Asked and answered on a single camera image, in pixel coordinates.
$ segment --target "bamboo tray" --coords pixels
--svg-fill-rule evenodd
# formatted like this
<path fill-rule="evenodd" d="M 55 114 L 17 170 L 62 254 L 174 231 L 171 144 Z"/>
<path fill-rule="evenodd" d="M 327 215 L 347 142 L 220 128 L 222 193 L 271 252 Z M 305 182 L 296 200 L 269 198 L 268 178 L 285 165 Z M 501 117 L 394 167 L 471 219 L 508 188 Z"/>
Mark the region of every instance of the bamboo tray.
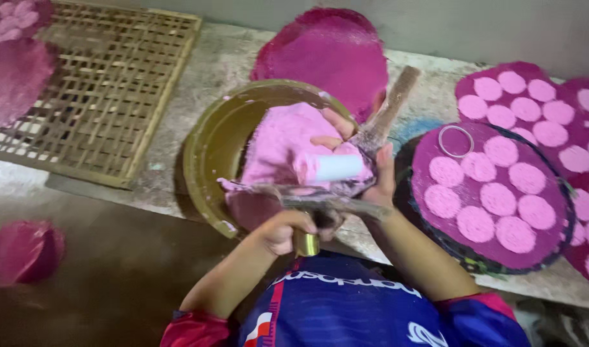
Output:
<path fill-rule="evenodd" d="M 0 129 L 0 160 L 128 188 L 201 25 L 185 13 L 54 2 L 58 48 L 34 107 Z"/>

